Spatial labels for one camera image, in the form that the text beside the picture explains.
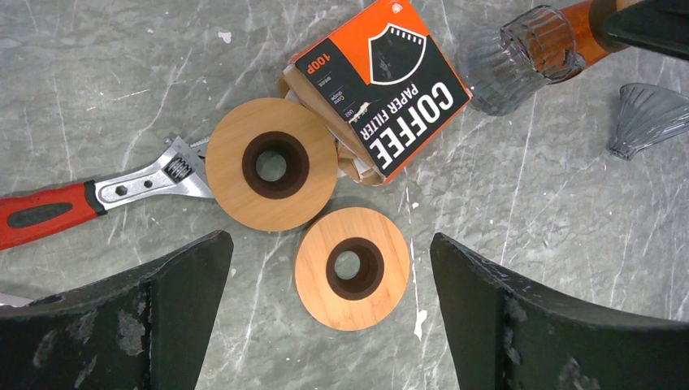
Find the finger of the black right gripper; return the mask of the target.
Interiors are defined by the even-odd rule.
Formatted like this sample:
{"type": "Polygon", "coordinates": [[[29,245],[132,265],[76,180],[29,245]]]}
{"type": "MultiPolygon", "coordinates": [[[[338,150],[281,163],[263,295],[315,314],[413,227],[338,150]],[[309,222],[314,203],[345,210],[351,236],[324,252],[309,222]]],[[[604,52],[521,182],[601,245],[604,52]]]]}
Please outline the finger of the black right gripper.
{"type": "Polygon", "coordinates": [[[687,61],[688,1],[617,1],[603,31],[617,43],[687,61]]]}

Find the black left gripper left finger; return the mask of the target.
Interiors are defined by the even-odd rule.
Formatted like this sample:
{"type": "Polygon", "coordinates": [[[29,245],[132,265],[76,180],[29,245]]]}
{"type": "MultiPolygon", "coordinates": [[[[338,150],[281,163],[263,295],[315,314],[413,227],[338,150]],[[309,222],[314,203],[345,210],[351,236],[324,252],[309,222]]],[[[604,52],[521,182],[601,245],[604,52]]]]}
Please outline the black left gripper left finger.
{"type": "Polygon", "coordinates": [[[234,244],[215,231],[167,255],[1,309],[4,389],[193,389],[234,244]]]}

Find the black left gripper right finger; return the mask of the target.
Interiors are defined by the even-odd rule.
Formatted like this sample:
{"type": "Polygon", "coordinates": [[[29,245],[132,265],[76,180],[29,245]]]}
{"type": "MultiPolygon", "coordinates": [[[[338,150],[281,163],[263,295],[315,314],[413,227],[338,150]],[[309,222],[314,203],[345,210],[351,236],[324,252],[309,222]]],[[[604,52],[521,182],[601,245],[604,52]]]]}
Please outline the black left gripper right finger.
{"type": "Polygon", "coordinates": [[[443,233],[430,257],[460,388],[687,388],[686,323],[558,292],[443,233]]]}

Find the wooden dripper ring holder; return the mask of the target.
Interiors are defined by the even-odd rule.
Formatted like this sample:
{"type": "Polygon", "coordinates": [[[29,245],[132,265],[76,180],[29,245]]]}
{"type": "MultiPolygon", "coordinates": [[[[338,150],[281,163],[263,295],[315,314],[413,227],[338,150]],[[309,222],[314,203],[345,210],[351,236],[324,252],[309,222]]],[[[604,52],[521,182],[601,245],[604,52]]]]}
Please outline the wooden dripper ring holder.
{"type": "Polygon", "coordinates": [[[210,137],[206,174],[214,199],[238,223],[264,232],[309,222],[337,179],[331,133],[301,104],[248,101],[226,114],[210,137]]]}

